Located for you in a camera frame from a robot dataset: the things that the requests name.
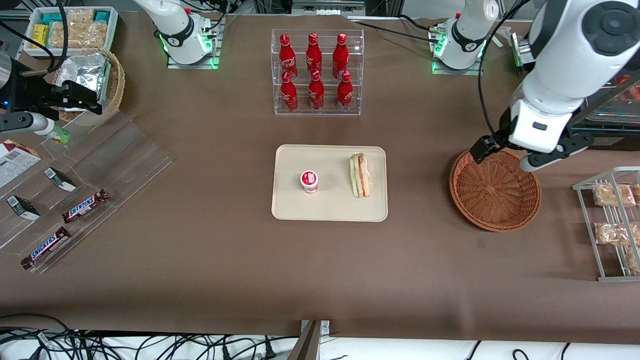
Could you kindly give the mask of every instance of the coca-cola bottle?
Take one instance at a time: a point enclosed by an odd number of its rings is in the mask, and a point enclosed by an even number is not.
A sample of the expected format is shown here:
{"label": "coca-cola bottle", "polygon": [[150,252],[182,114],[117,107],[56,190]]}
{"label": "coca-cola bottle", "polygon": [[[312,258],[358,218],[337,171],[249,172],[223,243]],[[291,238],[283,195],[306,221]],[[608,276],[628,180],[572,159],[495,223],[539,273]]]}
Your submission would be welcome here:
{"label": "coca-cola bottle", "polygon": [[351,94],[353,93],[353,85],[351,84],[351,73],[344,71],[342,73],[342,81],[338,84],[338,99],[336,108],[340,112],[347,112],[351,107]]}
{"label": "coca-cola bottle", "polygon": [[313,110],[320,110],[324,107],[324,84],[320,80],[318,70],[311,73],[311,83],[309,84],[309,106]]}
{"label": "coca-cola bottle", "polygon": [[309,46],[307,47],[307,70],[313,74],[318,70],[322,75],[322,50],[318,46],[318,34],[309,34]]}
{"label": "coca-cola bottle", "polygon": [[340,79],[342,73],[347,69],[349,63],[349,49],[347,49],[347,35],[338,34],[338,44],[333,50],[333,77]]}
{"label": "coca-cola bottle", "polygon": [[282,102],[286,111],[292,113],[298,108],[298,93],[296,91],[296,85],[291,82],[291,74],[288,72],[282,72],[282,86],[280,87],[282,93]]}
{"label": "coca-cola bottle", "polygon": [[296,52],[291,47],[291,41],[287,34],[280,35],[280,63],[282,71],[291,75],[291,81],[298,77],[298,68],[296,67]]}

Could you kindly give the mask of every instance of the metal wire rack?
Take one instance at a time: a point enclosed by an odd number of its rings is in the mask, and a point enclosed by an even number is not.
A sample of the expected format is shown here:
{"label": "metal wire rack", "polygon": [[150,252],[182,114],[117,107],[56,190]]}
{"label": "metal wire rack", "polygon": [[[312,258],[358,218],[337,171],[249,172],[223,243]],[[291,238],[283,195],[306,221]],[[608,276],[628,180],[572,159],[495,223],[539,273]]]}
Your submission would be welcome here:
{"label": "metal wire rack", "polygon": [[[589,237],[591,238],[591,244],[593,245],[593,252],[596,256],[598,263],[598,269],[600,271],[600,277],[598,281],[640,281],[640,273],[633,271],[629,268],[627,262],[627,256],[635,257],[635,260],[640,264],[640,254],[638,246],[640,245],[640,239],[636,239],[635,233],[632,230],[632,224],[640,221],[640,213],[638,213],[638,205],[625,207],[620,196],[618,185],[621,184],[638,184],[640,183],[640,167],[616,167],[610,171],[603,172],[600,175],[590,177],[589,179],[573,185],[573,189],[578,193],[578,199],[580,200],[580,206],[582,208],[582,214],[589,231]],[[617,206],[597,206],[587,207],[585,205],[583,192],[588,191],[591,193],[595,186],[599,184],[611,184],[613,192],[616,196]],[[602,208],[604,212],[604,219],[608,223],[623,224],[629,238],[631,239],[631,245],[599,245],[595,238],[595,226],[594,220],[603,219],[597,208]],[[621,274],[609,274],[605,273],[602,265],[602,253],[606,253],[608,250],[614,248],[618,262],[620,263]]]}

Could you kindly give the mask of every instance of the acrylic display stand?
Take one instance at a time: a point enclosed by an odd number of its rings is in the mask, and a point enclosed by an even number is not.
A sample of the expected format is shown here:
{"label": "acrylic display stand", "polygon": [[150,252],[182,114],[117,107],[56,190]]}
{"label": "acrylic display stand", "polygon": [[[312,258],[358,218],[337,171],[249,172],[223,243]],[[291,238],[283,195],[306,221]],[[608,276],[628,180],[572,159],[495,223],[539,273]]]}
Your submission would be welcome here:
{"label": "acrylic display stand", "polygon": [[[617,167],[573,186],[573,189],[578,193],[582,214],[587,223],[593,252],[595,253],[596,262],[598,263],[598,270],[600,271],[598,281],[640,281],[640,274],[630,269],[627,263],[627,256],[632,256],[636,262],[640,264],[640,250],[636,246],[597,244],[597,234],[594,226],[595,222],[623,224],[627,230],[627,234],[629,234],[631,244],[636,242],[640,245],[640,239],[635,239],[631,229],[632,223],[640,221],[638,205],[624,207],[620,192],[616,186],[617,184],[637,183],[640,183],[640,167]],[[586,203],[593,204],[593,200],[591,200],[593,198],[592,189],[598,184],[612,184],[612,189],[618,203],[617,206],[586,205]],[[603,259],[617,260],[620,264],[620,269],[615,272],[609,271],[608,268],[605,270]]]}
{"label": "acrylic display stand", "polygon": [[[318,35],[318,45],[322,50],[322,82],[324,83],[324,108],[313,110],[309,106],[309,83],[307,71],[307,46],[309,33]],[[353,85],[352,103],[349,111],[340,112],[336,108],[337,89],[340,80],[332,76],[333,50],[339,33],[347,35],[349,64]],[[280,64],[280,35],[288,34],[291,47],[296,53],[298,77],[293,81],[298,91],[298,109],[288,112],[282,102],[282,66]],[[271,77],[273,79],[273,109],[277,115],[331,115],[354,116],[362,110],[362,78],[364,69],[364,30],[316,30],[316,29],[274,29],[271,33]]]}
{"label": "acrylic display stand", "polygon": [[[72,236],[29,269],[46,271],[171,163],[127,115],[118,112],[97,126],[93,120],[86,112],[69,122],[64,127],[71,132],[69,143],[42,142],[34,148],[41,160],[0,188],[0,252],[17,255],[15,266],[63,226]],[[66,173],[77,188],[66,192],[53,185],[44,174],[48,167]],[[109,195],[107,201],[64,223],[61,214],[100,189]],[[30,200],[40,218],[18,217],[6,201],[12,195]]]}

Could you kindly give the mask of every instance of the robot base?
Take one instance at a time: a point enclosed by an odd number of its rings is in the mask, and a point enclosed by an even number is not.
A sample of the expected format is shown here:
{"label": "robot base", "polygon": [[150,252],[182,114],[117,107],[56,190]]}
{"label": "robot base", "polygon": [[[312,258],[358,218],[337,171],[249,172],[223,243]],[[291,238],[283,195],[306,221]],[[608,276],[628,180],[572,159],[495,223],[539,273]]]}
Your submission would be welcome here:
{"label": "robot base", "polygon": [[[222,37],[223,34],[221,32],[225,28],[225,20],[223,18],[222,21],[216,25],[215,28],[211,29],[211,33],[213,35],[217,35],[213,39],[211,39],[211,47],[213,50],[206,54],[202,59],[196,61],[192,64],[181,64],[176,62],[171,56],[167,57],[166,68],[167,69],[195,69],[195,70],[216,70],[218,68],[218,63],[220,62],[220,51],[222,48]],[[206,26],[211,25],[211,20],[206,19]]]}
{"label": "robot base", "polygon": [[[429,38],[434,38],[436,40],[440,40],[441,35],[437,33],[432,33],[429,31]],[[434,55],[435,52],[435,44],[429,43],[429,49],[431,50],[431,72],[436,75],[472,75],[478,76],[480,69],[480,59],[476,60],[471,67],[468,69],[452,69],[442,62],[438,57]]]}

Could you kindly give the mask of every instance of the beige tray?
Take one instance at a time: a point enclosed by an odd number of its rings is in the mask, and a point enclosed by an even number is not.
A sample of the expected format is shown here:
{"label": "beige tray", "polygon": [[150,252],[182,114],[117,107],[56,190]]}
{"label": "beige tray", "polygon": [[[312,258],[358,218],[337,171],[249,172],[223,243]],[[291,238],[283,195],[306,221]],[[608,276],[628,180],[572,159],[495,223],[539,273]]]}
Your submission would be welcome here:
{"label": "beige tray", "polygon": [[[353,196],[349,159],[364,153],[369,162],[371,196]],[[300,174],[318,174],[318,191],[305,193]],[[280,220],[381,222],[387,217],[387,155],[379,147],[283,145],[276,151],[271,213]]]}

